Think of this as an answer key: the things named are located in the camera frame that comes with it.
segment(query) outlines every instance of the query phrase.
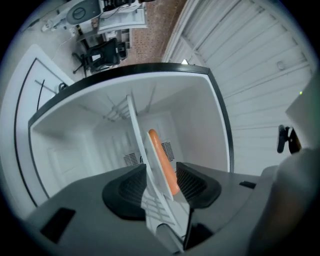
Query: refrigerator vent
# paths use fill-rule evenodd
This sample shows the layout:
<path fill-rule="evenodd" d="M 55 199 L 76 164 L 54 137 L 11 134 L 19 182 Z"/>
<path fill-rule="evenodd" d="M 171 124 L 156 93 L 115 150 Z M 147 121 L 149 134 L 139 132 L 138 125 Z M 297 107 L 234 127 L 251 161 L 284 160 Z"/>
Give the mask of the refrigerator vent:
<path fill-rule="evenodd" d="M 127 154 L 124 156 L 125 166 L 134 166 L 138 164 L 137 157 L 135 153 Z"/>
<path fill-rule="evenodd" d="M 172 162 L 175 159 L 175 156 L 171 148 L 171 143 L 169 141 L 166 141 L 164 143 L 161 143 L 161 145 L 165 152 L 166 157 L 169 159 L 169 162 Z"/>

